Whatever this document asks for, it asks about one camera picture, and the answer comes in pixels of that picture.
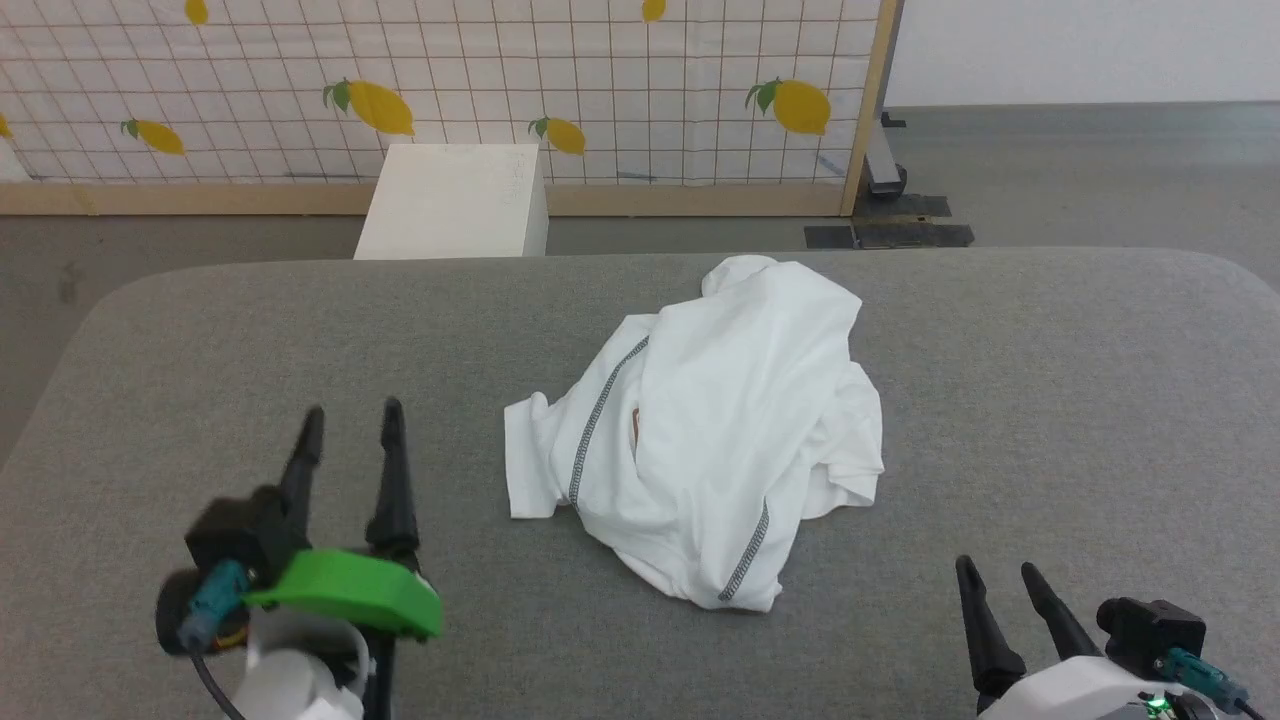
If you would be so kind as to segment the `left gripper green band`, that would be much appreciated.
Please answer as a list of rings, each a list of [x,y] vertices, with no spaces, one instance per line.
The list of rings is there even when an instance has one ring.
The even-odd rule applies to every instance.
[[[324,430],[325,413],[310,407],[278,483],[285,529],[303,548],[311,546],[310,501]],[[297,609],[416,641],[443,633],[442,600],[417,574],[419,524],[404,410],[396,397],[384,402],[380,445],[380,486],[365,530],[374,557],[344,550],[301,551],[275,585],[244,594],[247,606]]]

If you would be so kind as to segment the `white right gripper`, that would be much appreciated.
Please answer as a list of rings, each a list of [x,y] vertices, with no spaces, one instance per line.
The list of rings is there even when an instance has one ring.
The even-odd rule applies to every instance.
[[[1033,562],[1020,566],[1036,612],[1064,661],[1027,674],[1005,639],[987,588],[968,555],[955,560],[975,712],[982,719],[1229,719],[1236,716],[1236,685],[1194,661],[1174,678],[1139,676],[1092,641],[1075,614]]]

